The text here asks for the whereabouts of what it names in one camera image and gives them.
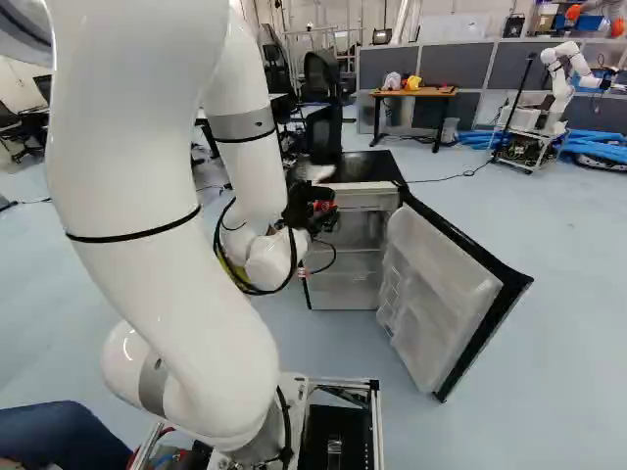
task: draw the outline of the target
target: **white box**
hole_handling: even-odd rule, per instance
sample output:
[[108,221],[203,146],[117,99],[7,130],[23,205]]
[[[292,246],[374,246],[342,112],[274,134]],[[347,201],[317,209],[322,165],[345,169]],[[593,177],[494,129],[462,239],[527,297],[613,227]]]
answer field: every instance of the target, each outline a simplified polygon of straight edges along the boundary
[[[518,107],[513,114],[513,119],[509,123],[509,127],[516,130],[533,131],[536,128],[536,122],[540,117],[540,112],[540,110],[529,110]],[[499,116],[500,126],[506,125],[510,113],[511,106],[505,106]]]

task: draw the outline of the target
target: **black band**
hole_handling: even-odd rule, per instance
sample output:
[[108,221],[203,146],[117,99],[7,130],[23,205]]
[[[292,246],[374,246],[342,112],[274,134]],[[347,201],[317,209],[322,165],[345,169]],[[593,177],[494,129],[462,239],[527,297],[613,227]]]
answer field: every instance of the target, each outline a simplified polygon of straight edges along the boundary
[[276,127],[273,127],[268,132],[264,132],[263,134],[256,135],[254,137],[245,137],[243,139],[218,139],[214,136],[214,140],[222,144],[241,144],[242,142],[252,142],[254,140],[263,139],[264,137],[268,137],[270,134],[274,133],[274,131],[276,131]]
[[166,225],[162,225],[160,227],[151,228],[148,230],[142,230],[141,232],[127,233],[125,235],[112,235],[109,237],[79,237],[76,235],[72,235],[71,233],[66,232],[66,235],[73,242],[80,243],[117,243],[117,242],[128,242],[130,240],[137,240],[139,238],[151,237],[153,235],[157,235],[158,233],[167,232],[168,230],[172,230],[183,223],[189,222],[192,218],[194,218],[200,212],[200,206],[198,206],[193,212],[186,215],[184,218],[180,218],[179,220],[175,220],[174,222],[167,223]]

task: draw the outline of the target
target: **black office chair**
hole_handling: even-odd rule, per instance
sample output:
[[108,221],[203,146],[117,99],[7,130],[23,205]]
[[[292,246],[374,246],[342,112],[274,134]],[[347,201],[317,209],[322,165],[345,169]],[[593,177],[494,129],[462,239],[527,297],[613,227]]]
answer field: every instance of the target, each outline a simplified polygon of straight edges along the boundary
[[[40,155],[43,147],[28,147],[26,142],[37,134],[36,126],[32,125],[28,120],[24,121],[19,115],[13,113],[7,106],[0,101],[0,142],[11,155],[11,160],[16,164],[22,161],[25,155]],[[17,142],[22,144],[24,148],[12,154],[11,150],[6,146],[5,141]]]
[[305,56],[305,77],[329,105],[305,119],[307,151],[313,165],[338,165],[342,159],[342,96],[340,70],[331,51]]

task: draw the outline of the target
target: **table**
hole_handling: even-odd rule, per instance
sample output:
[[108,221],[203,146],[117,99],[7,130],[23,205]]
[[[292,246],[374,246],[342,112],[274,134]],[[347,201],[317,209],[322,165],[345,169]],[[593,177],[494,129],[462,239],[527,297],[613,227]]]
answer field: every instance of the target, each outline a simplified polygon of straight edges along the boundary
[[386,134],[379,132],[379,115],[381,114],[381,101],[384,98],[440,98],[442,102],[442,113],[440,118],[440,126],[438,127],[438,133],[433,143],[433,153],[437,154],[440,150],[440,141],[442,139],[442,130],[444,129],[444,119],[447,116],[447,110],[449,108],[449,101],[451,98],[458,94],[458,88],[456,86],[423,86],[415,91],[381,91],[375,90],[370,92],[370,96],[374,98],[374,135],[370,142],[370,147],[374,147],[379,143],[379,140]]

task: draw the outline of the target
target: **gray partition wall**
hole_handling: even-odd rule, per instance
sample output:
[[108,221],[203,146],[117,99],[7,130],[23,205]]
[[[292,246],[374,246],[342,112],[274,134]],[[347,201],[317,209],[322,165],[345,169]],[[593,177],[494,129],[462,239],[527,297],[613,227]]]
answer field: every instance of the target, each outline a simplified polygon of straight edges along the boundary
[[493,42],[422,46],[419,75],[426,84],[481,88],[494,47]]
[[[525,90],[539,94],[539,101],[551,92],[551,79],[540,61],[540,53],[555,47],[564,38],[512,38],[478,40],[461,43],[413,43],[403,46],[366,46],[358,49],[358,132],[372,130],[373,100],[368,93],[383,84],[390,71],[417,73],[425,84],[452,84],[459,87],[459,94],[451,100],[448,117],[460,118],[460,129],[471,129],[497,112],[492,109],[495,95],[501,96],[499,106],[505,96],[512,97],[520,85],[526,58],[534,52],[535,58]],[[625,70],[618,82],[627,82],[627,40],[604,38],[581,38],[576,40],[586,57],[586,46],[594,57],[586,57],[591,66],[597,55],[605,49],[611,50],[613,63]],[[391,110],[382,109],[381,123],[385,132],[423,135],[426,129],[434,129],[440,118],[440,109],[433,99],[403,98],[402,119],[398,114],[387,117]],[[588,128],[627,133],[627,94],[605,93],[593,97],[590,93],[577,92],[566,109],[564,119],[569,119],[572,128]]]
[[600,99],[598,95],[575,96],[566,108],[563,119],[568,120],[568,126],[573,129],[627,134],[627,101]]
[[497,55],[492,65],[488,88],[497,90],[517,89],[527,67],[529,53],[537,54],[525,81],[525,90],[550,90],[551,80],[540,60],[540,53],[548,47],[555,47],[554,42],[504,42],[499,44]]
[[391,71],[415,73],[417,61],[417,46],[362,50],[358,78],[360,89],[378,88]]

